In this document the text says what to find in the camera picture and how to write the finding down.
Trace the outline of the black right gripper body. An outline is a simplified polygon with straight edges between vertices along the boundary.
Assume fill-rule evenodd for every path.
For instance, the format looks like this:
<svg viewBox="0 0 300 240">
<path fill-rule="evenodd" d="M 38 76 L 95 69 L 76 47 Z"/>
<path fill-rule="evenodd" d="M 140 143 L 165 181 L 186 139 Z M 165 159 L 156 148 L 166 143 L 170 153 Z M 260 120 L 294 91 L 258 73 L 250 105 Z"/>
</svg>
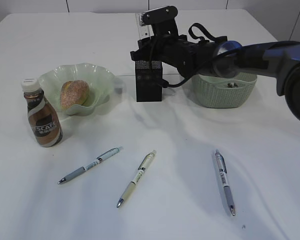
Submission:
<svg viewBox="0 0 300 240">
<path fill-rule="evenodd" d="M 197 68 L 215 56 L 219 43 L 219 37 L 209 37 L 194 43 L 188 41 L 186 35 L 154 35 L 139 40 L 139 49 L 131 51 L 130 56 L 133 61 L 161 61 L 175 67 L 184 78 L 192 71 L 215 77 L 216 73 L 211 62 L 199 70 Z"/>
</svg>

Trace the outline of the blue black right robot arm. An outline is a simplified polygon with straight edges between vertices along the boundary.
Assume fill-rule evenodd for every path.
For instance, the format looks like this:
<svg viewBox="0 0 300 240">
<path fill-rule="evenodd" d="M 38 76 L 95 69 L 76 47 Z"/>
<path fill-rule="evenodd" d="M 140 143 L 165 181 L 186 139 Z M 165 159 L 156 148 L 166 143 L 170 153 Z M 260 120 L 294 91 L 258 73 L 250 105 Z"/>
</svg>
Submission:
<svg viewBox="0 0 300 240">
<path fill-rule="evenodd" d="M 201 74 L 230 79 L 239 73 L 276 79 L 276 92 L 284 96 L 292 114 L 300 121 L 300 42 L 277 41 L 242 46 L 225 36 L 208 41 L 187 41 L 184 35 L 153 36 L 139 40 L 131 51 L 133 61 L 161 61 L 175 67 L 183 81 L 170 84 L 157 80 L 162 88 L 177 88 Z"/>
</svg>

